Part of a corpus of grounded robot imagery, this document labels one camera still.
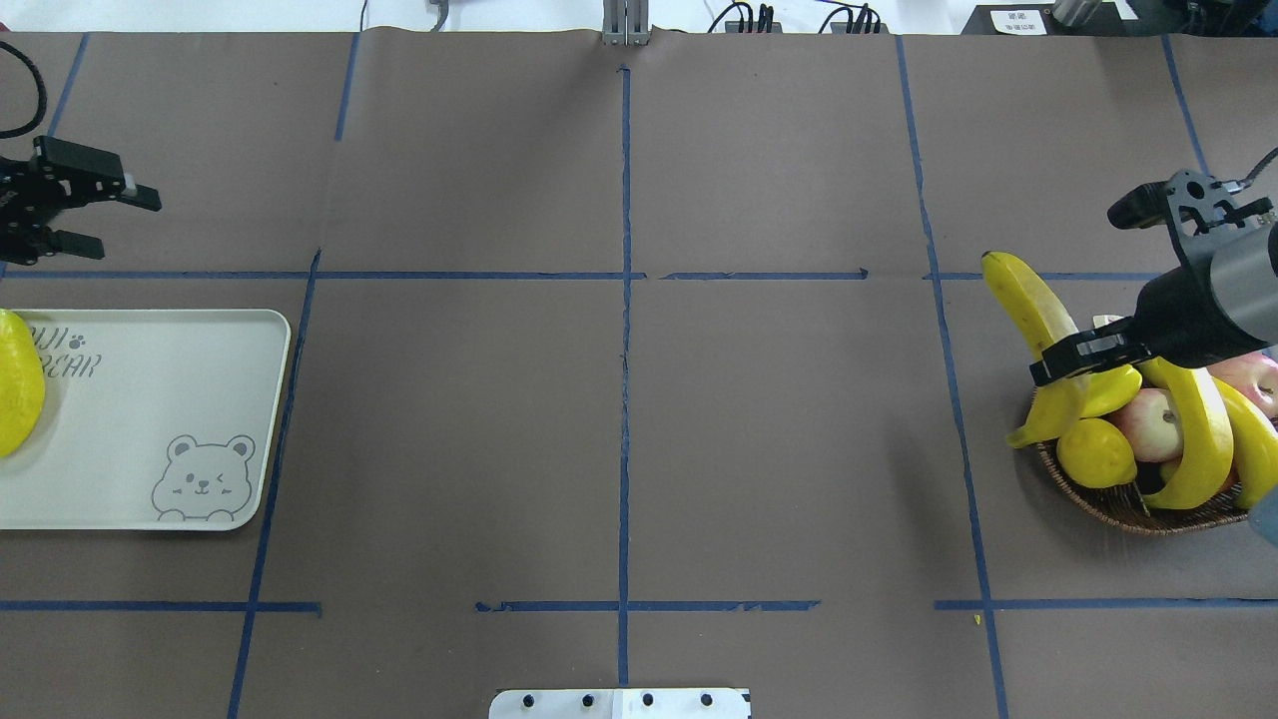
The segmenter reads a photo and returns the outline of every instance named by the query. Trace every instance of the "white label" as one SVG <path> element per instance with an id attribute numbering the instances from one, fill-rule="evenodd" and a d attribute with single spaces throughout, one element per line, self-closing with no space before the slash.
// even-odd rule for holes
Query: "white label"
<path id="1" fill-rule="evenodd" d="M 1047 34 L 1043 13 L 1038 10 L 990 10 L 989 19 L 1003 34 Z"/>

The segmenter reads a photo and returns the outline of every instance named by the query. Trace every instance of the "white metal plate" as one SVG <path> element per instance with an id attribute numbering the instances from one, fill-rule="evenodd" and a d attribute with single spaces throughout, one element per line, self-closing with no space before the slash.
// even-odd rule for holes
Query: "white metal plate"
<path id="1" fill-rule="evenodd" d="M 0 529 L 224 531 L 262 498 L 290 328 L 273 309 L 18 309 L 45 409 Z"/>
<path id="2" fill-rule="evenodd" d="M 488 719 L 750 719 L 749 690 L 510 690 Z"/>

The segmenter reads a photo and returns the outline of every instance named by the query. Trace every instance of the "white tray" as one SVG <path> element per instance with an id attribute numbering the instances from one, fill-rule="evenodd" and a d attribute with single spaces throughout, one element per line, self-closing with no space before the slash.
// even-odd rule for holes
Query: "white tray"
<path id="1" fill-rule="evenodd" d="M 257 512 L 289 322 L 273 309 L 17 309 L 45 409 L 0 458 L 0 529 L 239 527 Z"/>

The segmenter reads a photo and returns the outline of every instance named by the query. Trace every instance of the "light blue object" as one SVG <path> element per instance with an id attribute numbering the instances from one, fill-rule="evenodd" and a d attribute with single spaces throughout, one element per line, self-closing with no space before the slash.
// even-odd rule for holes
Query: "light blue object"
<path id="1" fill-rule="evenodd" d="M 1278 492 L 1270 490 L 1249 513 L 1251 529 L 1278 547 Z"/>

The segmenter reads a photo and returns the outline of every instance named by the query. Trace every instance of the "apple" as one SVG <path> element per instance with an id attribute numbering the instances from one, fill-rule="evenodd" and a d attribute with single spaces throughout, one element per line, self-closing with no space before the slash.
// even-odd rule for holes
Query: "apple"
<path id="1" fill-rule="evenodd" d="M 1252 405 L 1273 420 L 1278 418 L 1278 363 L 1259 351 L 1249 351 L 1206 369 L 1213 378 L 1242 393 Z"/>
<path id="2" fill-rule="evenodd" d="M 1176 470 L 1180 469 L 1181 469 L 1180 457 L 1177 457 L 1176 460 L 1168 460 L 1167 462 L 1159 465 L 1158 476 L 1163 480 L 1163 485 L 1172 481 L 1172 475 L 1174 475 Z M 1236 484 L 1238 484 L 1238 470 L 1236 467 L 1229 467 L 1229 474 L 1226 475 L 1224 483 L 1220 485 L 1220 489 L 1215 490 L 1215 494 L 1224 494 L 1229 492 L 1229 489 L 1232 489 L 1233 485 Z"/>
<path id="3" fill-rule="evenodd" d="M 1145 388 L 1107 419 L 1131 443 L 1137 462 L 1167 462 L 1185 453 L 1181 419 L 1166 390 Z"/>

